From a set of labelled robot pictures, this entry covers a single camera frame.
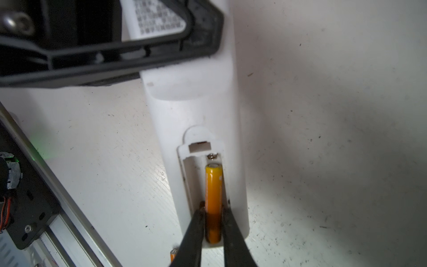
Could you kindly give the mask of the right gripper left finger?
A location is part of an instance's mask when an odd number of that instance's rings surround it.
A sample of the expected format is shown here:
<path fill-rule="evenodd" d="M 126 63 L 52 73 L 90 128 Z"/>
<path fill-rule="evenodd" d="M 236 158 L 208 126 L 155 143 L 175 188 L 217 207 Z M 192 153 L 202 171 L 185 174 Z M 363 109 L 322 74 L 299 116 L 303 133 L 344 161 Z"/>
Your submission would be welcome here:
<path fill-rule="evenodd" d="M 195 211 L 182 242 L 175 250 L 170 267 L 199 267 L 201 265 L 202 242 L 205 238 L 205 208 Z"/>

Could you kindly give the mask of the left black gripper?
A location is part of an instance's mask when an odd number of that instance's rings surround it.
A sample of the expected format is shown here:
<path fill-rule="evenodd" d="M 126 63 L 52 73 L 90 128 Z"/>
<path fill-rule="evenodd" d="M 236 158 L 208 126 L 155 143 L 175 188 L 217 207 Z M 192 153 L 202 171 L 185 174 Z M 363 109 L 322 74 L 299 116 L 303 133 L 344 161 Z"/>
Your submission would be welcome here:
<path fill-rule="evenodd" d="M 107 86 L 215 54 L 211 1 L 1 1 L 1 86 Z"/>

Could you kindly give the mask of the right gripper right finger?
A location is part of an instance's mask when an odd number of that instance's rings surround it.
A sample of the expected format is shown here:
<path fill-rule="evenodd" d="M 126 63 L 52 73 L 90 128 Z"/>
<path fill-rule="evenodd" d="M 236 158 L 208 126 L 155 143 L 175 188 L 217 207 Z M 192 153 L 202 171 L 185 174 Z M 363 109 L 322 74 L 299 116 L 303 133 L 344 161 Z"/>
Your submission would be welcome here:
<path fill-rule="evenodd" d="M 229 208 L 222 211 L 222 239 L 225 267 L 257 267 Z"/>

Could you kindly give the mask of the orange battery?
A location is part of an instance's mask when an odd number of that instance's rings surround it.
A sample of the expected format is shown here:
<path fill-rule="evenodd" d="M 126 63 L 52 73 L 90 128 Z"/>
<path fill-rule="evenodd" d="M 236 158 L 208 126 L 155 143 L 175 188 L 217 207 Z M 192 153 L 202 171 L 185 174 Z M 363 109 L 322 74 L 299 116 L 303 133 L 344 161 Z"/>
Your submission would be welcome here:
<path fill-rule="evenodd" d="M 206 240 L 210 244 L 217 244 L 221 240 L 221 213 L 222 213 L 222 167 L 220 164 L 208 164 L 205 168 L 206 190 Z"/>
<path fill-rule="evenodd" d="M 174 259 L 176 258 L 176 256 L 177 256 L 178 252 L 179 252 L 179 249 L 178 249 L 178 248 L 173 248 L 173 249 L 170 251 L 170 260 L 171 260 L 171 263 L 172 263 L 172 262 L 174 261 Z"/>

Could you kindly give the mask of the white remote control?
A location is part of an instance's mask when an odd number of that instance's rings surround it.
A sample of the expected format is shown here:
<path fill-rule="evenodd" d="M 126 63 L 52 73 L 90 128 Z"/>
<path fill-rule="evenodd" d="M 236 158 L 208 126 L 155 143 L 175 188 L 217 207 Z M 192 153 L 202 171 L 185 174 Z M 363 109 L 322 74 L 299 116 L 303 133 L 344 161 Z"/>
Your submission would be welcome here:
<path fill-rule="evenodd" d="M 222 207 L 249 234 L 241 146 L 234 22 L 230 1 L 211 1 L 224 13 L 219 50 L 207 57 L 143 70 L 140 77 L 159 139 L 182 231 L 205 204 L 208 164 L 222 167 Z"/>

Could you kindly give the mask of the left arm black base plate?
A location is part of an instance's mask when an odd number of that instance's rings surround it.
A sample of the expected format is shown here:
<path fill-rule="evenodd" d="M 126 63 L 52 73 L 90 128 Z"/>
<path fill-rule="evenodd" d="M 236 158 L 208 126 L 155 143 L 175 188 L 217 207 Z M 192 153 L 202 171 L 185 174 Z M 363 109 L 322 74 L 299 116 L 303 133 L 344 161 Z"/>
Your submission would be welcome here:
<path fill-rule="evenodd" d="M 38 239 L 61 211 L 35 163 L 1 125 L 1 225 L 20 250 Z"/>

